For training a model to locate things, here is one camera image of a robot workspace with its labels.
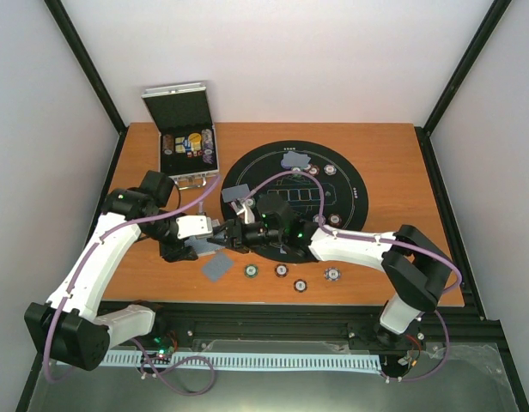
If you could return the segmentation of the green poker chip stack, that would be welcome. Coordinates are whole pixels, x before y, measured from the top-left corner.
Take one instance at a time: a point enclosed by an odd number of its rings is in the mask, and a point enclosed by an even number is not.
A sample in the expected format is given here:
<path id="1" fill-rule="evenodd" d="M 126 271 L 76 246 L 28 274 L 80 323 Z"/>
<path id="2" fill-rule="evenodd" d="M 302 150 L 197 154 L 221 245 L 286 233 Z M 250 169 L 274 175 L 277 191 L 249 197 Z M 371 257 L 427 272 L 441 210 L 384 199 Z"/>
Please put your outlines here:
<path id="1" fill-rule="evenodd" d="M 255 278 L 258 275 L 258 266 L 255 264 L 248 264 L 244 268 L 244 275 L 247 278 Z"/>

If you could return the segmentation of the blue poker chip stack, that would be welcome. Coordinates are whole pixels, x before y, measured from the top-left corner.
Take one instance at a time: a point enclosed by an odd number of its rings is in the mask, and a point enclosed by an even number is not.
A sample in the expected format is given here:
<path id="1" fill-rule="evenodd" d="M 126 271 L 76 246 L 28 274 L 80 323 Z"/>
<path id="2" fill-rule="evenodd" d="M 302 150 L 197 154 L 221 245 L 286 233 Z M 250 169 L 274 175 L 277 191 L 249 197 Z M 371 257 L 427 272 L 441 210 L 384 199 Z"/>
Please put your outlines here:
<path id="1" fill-rule="evenodd" d="M 341 271 L 337 268 L 328 268 L 325 270 L 325 279 L 329 282 L 338 281 L 341 277 Z"/>

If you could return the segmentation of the single brown chip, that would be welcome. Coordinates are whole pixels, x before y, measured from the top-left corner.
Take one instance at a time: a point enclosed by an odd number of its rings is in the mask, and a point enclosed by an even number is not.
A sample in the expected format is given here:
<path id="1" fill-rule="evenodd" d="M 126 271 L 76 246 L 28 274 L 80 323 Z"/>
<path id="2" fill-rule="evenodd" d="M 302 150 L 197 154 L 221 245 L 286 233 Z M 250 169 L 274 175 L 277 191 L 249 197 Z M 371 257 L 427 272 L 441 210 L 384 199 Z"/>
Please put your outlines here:
<path id="1" fill-rule="evenodd" d="M 304 280 L 299 279 L 294 282 L 294 289 L 295 291 L 302 293 L 307 290 L 307 283 Z"/>

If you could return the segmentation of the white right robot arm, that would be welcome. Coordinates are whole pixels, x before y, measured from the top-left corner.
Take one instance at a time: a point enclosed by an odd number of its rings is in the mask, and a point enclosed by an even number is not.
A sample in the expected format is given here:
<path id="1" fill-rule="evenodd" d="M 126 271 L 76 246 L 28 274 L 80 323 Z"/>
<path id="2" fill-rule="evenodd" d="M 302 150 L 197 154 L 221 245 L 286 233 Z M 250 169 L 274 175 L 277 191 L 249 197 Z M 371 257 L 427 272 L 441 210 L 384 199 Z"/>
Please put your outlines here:
<path id="1" fill-rule="evenodd" d="M 441 296 L 458 287 L 448 280 L 459 269 L 422 232 L 403 225 L 395 232 L 343 230 L 299 217 L 276 193 L 254 208 L 234 202 L 235 218 L 214 227 L 212 242 L 231 251 L 250 252 L 279 245 L 291 257 L 310 262 L 341 262 L 384 273 L 395 294 L 379 317 L 379 330 L 404 334 L 424 313 L 436 310 Z"/>

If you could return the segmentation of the blue chips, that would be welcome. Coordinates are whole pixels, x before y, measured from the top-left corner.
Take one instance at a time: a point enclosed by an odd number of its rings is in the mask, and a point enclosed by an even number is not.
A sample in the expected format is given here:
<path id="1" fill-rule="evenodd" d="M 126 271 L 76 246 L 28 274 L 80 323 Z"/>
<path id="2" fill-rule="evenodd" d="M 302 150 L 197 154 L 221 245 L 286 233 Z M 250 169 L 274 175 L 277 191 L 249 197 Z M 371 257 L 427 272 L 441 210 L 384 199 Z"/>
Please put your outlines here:
<path id="1" fill-rule="evenodd" d="M 325 217 L 323 215 L 315 215 L 313 221 L 319 225 L 325 224 Z"/>

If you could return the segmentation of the blue-backed card deck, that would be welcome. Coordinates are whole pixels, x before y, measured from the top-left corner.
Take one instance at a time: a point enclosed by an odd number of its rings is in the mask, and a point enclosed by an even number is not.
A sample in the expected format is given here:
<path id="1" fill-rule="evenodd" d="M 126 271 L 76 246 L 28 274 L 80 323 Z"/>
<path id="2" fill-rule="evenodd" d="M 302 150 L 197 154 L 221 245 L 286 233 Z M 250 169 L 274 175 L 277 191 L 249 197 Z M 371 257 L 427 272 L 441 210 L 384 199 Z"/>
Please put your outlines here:
<path id="1" fill-rule="evenodd" d="M 210 243 L 207 239 L 190 237 L 185 240 L 186 246 L 191 246 L 199 257 L 208 256 L 222 249 L 222 246 Z"/>

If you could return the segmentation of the brown poker chip stack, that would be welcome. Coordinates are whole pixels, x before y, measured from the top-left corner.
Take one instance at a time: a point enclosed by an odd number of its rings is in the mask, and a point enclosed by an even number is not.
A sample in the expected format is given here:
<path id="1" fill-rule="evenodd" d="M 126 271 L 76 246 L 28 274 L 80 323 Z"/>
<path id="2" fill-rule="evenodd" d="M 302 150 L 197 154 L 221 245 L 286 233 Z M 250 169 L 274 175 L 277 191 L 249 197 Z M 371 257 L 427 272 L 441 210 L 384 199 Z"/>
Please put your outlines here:
<path id="1" fill-rule="evenodd" d="M 275 275 L 279 278 L 284 278 L 289 273 L 289 268 L 285 264 L 278 264 L 275 267 Z"/>

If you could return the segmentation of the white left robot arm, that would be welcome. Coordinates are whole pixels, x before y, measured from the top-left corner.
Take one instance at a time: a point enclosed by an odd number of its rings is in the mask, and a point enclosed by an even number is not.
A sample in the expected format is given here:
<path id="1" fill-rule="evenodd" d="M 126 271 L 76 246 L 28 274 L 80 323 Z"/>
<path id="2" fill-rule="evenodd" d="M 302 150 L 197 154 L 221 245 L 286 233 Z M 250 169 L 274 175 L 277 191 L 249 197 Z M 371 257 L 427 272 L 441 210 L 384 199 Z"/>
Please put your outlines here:
<path id="1" fill-rule="evenodd" d="M 210 220 L 184 209 L 165 211 L 173 188 L 166 174 L 149 171 L 138 187 L 109 193 L 70 273 L 45 303 L 29 305 L 24 319 L 48 380 L 55 379 L 52 361 L 91 371 L 110 348 L 134 337 L 153 346 L 167 339 L 168 324 L 149 303 L 130 304 L 108 315 L 99 315 L 98 308 L 123 257 L 141 235 L 158 241 L 168 261 L 197 258 L 185 240 L 211 234 Z"/>

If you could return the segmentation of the brown chip mat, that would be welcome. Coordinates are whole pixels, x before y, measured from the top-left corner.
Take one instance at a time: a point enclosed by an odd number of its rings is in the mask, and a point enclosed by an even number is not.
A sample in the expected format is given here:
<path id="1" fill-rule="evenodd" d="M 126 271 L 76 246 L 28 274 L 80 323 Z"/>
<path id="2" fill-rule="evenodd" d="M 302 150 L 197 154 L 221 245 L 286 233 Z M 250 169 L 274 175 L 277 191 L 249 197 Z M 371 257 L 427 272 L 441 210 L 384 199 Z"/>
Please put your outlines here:
<path id="1" fill-rule="evenodd" d="M 329 224 L 334 227 L 339 227 L 342 223 L 342 219 L 340 215 L 337 214 L 331 214 L 328 218 Z"/>

